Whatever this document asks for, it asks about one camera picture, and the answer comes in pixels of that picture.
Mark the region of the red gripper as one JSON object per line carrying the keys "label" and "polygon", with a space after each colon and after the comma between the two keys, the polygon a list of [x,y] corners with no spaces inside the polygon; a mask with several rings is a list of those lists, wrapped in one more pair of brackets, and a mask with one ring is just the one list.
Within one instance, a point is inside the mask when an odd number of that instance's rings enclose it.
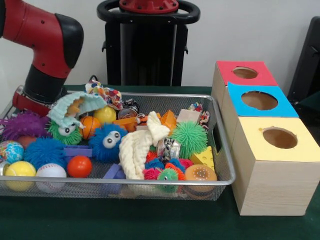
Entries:
{"label": "red gripper", "polygon": [[40,117],[48,115],[53,104],[48,102],[39,102],[36,99],[30,98],[24,92],[24,86],[18,86],[12,97],[12,105],[21,111],[31,111],[38,114]]}

